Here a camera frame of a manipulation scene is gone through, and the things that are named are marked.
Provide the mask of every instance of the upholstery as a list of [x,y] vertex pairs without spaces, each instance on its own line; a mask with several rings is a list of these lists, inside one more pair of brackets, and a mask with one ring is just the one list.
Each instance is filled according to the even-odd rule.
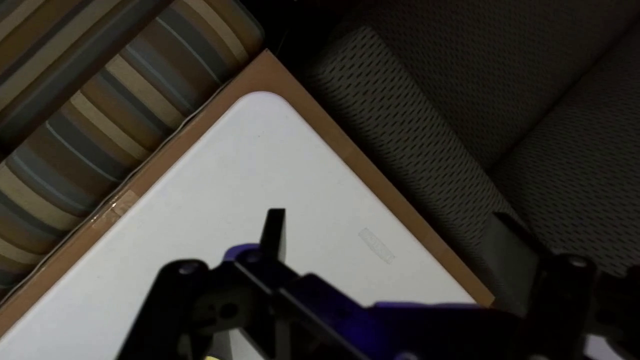
[[630,26],[640,0],[379,0],[366,10],[487,168]]
[[[454,251],[494,293],[522,310],[524,303],[516,303],[527,297],[533,254],[522,245],[484,237],[494,212],[517,216],[378,34],[367,26],[356,28],[326,51],[306,81],[440,237],[454,241]],[[489,251],[505,257],[478,257]],[[512,283],[503,281],[503,268],[513,275]]]
[[640,265],[640,23],[494,167],[553,252]]
[[374,34],[342,26],[306,83],[519,312],[548,251],[616,275],[640,261],[638,14],[640,0],[369,0],[352,19]]
[[236,0],[7,0],[0,17],[9,291],[260,51],[262,28]]

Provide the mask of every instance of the gray upholstered seat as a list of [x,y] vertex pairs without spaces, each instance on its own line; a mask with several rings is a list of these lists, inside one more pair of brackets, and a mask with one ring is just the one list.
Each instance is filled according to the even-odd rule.
[[411,205],[522,310],[536,252],[640,262],[638,0],[379,0],[308,86]]

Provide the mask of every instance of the seat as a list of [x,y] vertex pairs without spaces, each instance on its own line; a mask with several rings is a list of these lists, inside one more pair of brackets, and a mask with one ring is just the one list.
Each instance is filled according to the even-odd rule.
[[638,0],[369,0],[303,83],[494,291],[524,312],[540,249],[640,261]]

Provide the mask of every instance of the table top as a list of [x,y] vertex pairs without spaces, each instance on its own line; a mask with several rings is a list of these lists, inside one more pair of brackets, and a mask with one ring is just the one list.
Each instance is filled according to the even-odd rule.
[[471,303],[286,101],[251,92],[14,325],[0,357],[112,358],[162,265],[215,266],[278,206],[286,265],[362,304]]

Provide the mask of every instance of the striped fabric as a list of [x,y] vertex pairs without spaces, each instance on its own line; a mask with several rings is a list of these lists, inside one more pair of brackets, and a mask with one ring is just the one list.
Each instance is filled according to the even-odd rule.
[[[260,51],[262,31],[236,0],[150,5],[0,2],[0,142],[19,144],[0,163],[0,293]],[[89,42],[135,17],[145,24],[108,56]],[[91,58],[70,63],[85,46]],[[60,101],[53,83],[74,88]],[[36,101],[47,106],[31,110]]]

